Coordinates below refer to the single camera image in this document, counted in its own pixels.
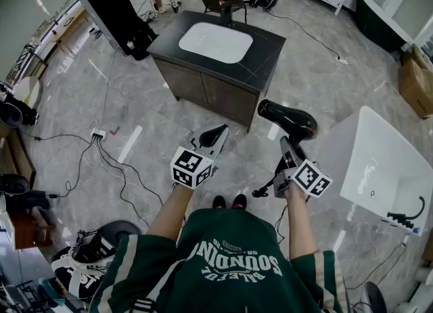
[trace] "black shoe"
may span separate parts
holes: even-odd
[[[237,197],[235,197],[232,208],[234,208],[235,210],[245,210],[246,196],[244,194],[239,194]]]
[[[212,208],[225,208],[225,199],[221,195],[217,195],[212,203]]]

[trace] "cabinet door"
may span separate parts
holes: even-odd
[[[175,97],[198,104],[208,103],[199,72],[158,58],[154,61]]]
[[[202,74],[209,106],[219,114],[244,126],[250,126],[257,97],[239,87]]]

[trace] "black faucet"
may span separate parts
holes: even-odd
[[[414,215],[412,217],[407,217],[406,214],[388,212],[388,214],[386,216],[391,217],[392,220],[396,220],[397,223],[404,225],[407,228],[412,229],[413,223],[411,223],[409,221],[414,220],[414,219],[418,218],[419,216],[421,216],[421,213],[424,211],[424,208],[426,206],[426,201],[424,200],[424,198],[419,197],[419,199],[422,202],[422,207],[421,207],[421,211],[419,211],[416,215]]]

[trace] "speaker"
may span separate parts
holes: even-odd
[[[146,31],[152,31],[137,16],[129,0],[79,1],[106,36],[111,46],[124,55],[132,54],[134,48],[137,47],[138,43],[134,41],[134,38],[142,28],[145,28]],[[134,45],[129,47],[128,42],[132,42]]]
[[[12,128],[17,128],[22,123],[22,112],[16,106],[4,103],[0,112],[0,120]]]
[[[24,194],[30,189],[27,178],[18,174],[0,176],[0,192],[6,195]]]

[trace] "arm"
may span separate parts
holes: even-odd
[[[161,207],[146,235],[162,236],[176,241],[193,192],[190,188],[177,185]]]
[[[90,313],[129,311],[155,287],[176,261],[176,240],[192,193],[177,185],[146,235],[122,237]]]
[[[317,242],[306,208],[305,193],[292,181],[284,195],[289,210],[290,259],[317,252]]]
[[[320,252],[306,208],[306,196],[295,182],[285,191],[290,226],[290,262],[322,310],[350,312],[340,264],[333,251]]]

